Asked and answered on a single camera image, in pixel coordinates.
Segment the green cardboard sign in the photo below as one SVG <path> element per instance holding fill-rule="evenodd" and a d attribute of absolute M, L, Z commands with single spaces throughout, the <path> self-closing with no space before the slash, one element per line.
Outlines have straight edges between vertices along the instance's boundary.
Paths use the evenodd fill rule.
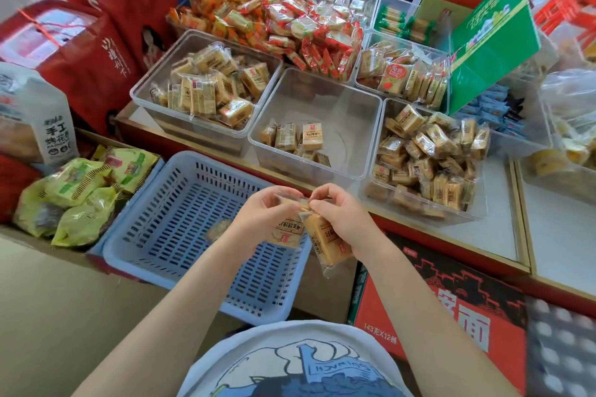
<path fill-rule="evenodd" d="M 540 49 L 528 0 L 483 0 L 451 34 L 449 113 Z"/>

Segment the beige floor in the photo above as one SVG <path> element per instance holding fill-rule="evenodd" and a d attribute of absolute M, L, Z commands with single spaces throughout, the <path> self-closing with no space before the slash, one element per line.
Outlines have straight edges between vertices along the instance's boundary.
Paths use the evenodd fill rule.
<path fill-rule="evenodd" d="M 0 238 L 0 397 L 70 395 L 164 295 Z M 218 314 L 200 354 L 241 325 Z"/>

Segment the person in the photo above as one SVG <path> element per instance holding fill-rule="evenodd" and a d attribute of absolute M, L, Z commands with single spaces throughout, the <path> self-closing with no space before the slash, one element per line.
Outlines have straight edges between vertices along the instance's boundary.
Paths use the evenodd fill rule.
<path fill-rule="evenodd" d="M 190 367 L 242 264 L 279 222 L 297 215 L 297 203 L 277 203 L 279 191 L 302 196 L 277 186 L 248 198 L 225 233 L 73 396 L 411 397 L 375 338 L 324 321 L 248 329 Z M 312 193 L 310 206 L 367 267 L 424 397 L 519 395 L 353 196 L 327 184 Z"/>
<path fill-rule="evenodd" d="M 149 25 L 144 25 L 141 30 L 143 62 L 147 70 L 157 63 L 166 51 L 163 41 L 155 30 Z"/>

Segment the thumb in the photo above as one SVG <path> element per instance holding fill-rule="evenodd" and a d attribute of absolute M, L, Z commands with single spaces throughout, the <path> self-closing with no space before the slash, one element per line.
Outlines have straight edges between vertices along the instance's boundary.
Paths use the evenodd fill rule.
<path fill-rule="evenodd" d="M 283 203 L 267 209 L 267 219 L 272 224 L 279 224 L 286 218 L 295 217 L 300 211 L 298 203 Z"/>
<path fill-rule="evenodd" d="M 314 199 L 309 203 L 310 207 L 319 215 L 321 215 L 329 223 L 334 223 L 339 220 L 339 207 L 327 201 Z"/>

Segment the forearm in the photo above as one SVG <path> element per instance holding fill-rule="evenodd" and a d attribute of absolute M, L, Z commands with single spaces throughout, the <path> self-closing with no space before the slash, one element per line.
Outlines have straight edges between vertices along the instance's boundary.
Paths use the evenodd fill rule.
<path fill-rule="evenodd" d="M 74 396 L 177 393 L 242 261 L 224 234 L 120 342 Z"/>
<path fill-rule="evenodd" d="M 518 396 L 384 235 L 365 265 L 425 397 Z"/>

